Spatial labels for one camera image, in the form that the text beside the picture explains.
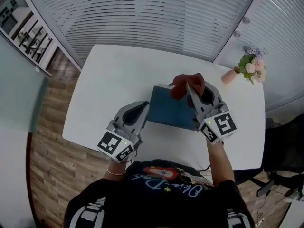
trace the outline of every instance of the blue book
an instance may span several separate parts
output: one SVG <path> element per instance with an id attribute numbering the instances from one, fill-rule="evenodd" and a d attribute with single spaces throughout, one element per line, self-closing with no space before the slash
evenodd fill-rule
<path id="1" fill-rule="evenodd" d="M 196 131 L 195 110 L 188 107 L 187 95 L 180 101 L 170 95 L 170 89 L 154 86 L 147 120 L 159 124 Z"/>

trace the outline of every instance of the flower bouquet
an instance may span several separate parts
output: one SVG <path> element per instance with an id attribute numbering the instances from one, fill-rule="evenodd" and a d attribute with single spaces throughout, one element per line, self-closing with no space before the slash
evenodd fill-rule
<path id="1" fill-rule="evenodd" d="M 239 73 L 244 75 L 244 78 L 252 84 L 254 80 L 264 82 L 266 78 L 266 66 L 263 61 L 265 50 L 260 50 L 257 47 L 244 47 L 244 56 L 238 63 Z"/>

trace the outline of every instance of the black t-shirt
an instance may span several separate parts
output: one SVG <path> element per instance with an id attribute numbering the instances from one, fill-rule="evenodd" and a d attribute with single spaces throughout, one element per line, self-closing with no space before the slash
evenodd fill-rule
<path id="1" fill-rule="evenodd" d="M 70 201 L 64 227 L 82 206 L 102 197 L 103 228 L 228 227 L 231 212 L 243 214 L 254 227 L 233 181 L 214 188 L 195 169 L 170 161 L 135 161 L 121 184 L 106 179 L 90 184 Z"/>

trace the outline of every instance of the pink vase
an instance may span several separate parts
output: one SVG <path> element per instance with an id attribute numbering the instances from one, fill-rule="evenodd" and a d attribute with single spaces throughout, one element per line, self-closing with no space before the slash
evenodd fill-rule
<path id="1" fill-rule="evenodd" d="M 239 74 L 239 68 L 235 66 L 232 70 L 229 70 L 227 73 L 223 75 L 222 82 L 226 85 L 230 84 L 238 74 Z"/>

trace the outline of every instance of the window blind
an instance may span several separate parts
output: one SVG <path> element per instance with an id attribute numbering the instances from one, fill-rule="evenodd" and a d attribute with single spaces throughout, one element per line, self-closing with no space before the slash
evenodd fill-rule
<path id="1" fill-rule="evenodd" d="M 265 48 L 266 110 L 304 95 L 304 0 L 263 0 L 237 43 Z"/>
<path id="2" fill-rule="evenodd" d="M 213 61 L 251 1 L 32 0 L 59 41 L 82 62 L 95 44 L 154 48 Z"/>

